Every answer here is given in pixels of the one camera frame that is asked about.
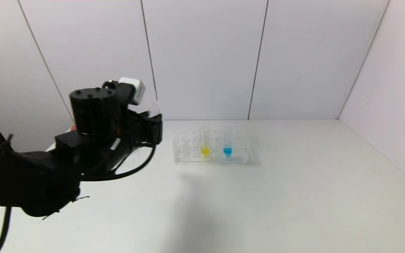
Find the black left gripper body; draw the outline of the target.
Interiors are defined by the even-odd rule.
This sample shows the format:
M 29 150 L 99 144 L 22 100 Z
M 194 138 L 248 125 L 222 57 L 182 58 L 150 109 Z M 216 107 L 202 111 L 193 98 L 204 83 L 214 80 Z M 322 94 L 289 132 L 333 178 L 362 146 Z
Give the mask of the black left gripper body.
M 162 142 L 163 121 L 162 114 L 148 117 L 147 113 L 137 115 L 137 122 L 134 126 L 135 139 L 139 143 L 146 143 L 149 146 L 159 145 Z

